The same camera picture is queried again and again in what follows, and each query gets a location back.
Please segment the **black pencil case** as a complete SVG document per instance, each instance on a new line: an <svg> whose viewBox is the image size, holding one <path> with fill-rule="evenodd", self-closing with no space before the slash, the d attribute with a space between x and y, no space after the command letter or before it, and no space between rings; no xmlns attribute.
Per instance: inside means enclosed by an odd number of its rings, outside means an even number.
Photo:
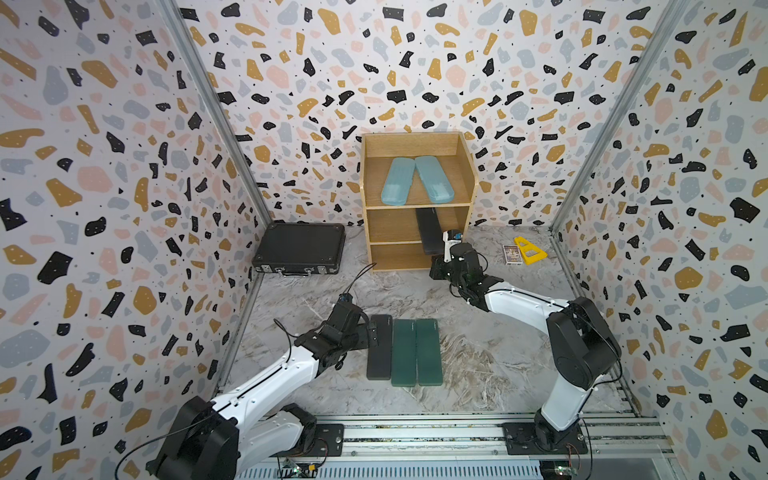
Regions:
<svg viewBox="0 0 768 480"><path fill-rule="evenodd" d="M391 315L373 315L368 330L368 358L366 377L372 381L391 379L393 318Z"/></svg>
<svg viewBox="0 0 768 480"><path fill-rule="evenodd" d="M426 255L440 255L444 252L443 230L436 208L418 208L416 220L422 248Z"/></svg>

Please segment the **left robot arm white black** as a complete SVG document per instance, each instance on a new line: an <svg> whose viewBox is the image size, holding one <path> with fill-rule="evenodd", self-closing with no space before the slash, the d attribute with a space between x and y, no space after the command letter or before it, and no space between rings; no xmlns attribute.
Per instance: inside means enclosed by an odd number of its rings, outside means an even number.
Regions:
<svg viewBox="0 0 768 480"><path fill-rule="evenodd" d="M211 400L187 401L147 463L148 473L157 479L233 479L270 457L317 448L316 417L286 398L326 370L341 369L349 352L376 345L378 328L345 293L319 326L287 340L287 351L251 379Z"/></svg>

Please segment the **light blue pencil case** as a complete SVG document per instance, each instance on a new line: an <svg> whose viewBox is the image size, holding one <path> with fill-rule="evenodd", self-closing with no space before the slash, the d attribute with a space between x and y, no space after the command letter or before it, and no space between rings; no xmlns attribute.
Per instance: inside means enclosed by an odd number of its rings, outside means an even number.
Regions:
<svg viewBox="0 0 768 480"><path fill-rule="evenodd" d="M412 186L414 172L414 159L407 157L394 158L381 190L381 201L389 206L405 205Z"/></svg>
<svg viewBox="0 0 768 480"><path fill-rule="evenodd" d="M454 189L437 157L419 156L415 159L415 165L432 203L445 204L454 200Z"/></svg>

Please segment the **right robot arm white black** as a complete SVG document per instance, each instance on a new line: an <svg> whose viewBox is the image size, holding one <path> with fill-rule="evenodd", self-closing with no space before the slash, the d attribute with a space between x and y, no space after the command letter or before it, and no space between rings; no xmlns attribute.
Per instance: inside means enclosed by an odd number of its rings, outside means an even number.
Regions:
<svg viewBox="0 0 768 480"><path fill-rule="evenodd" d="M532 293L488 275L480 254L457 230L443 235L444 252L432 257L430 277L447 280L467 304L510 317L547 335L558 376L536 411L533 444L553 452L578 432L580 414L595 386L620 362L620 347L596 305L585 297L570 301Z"/></svg>

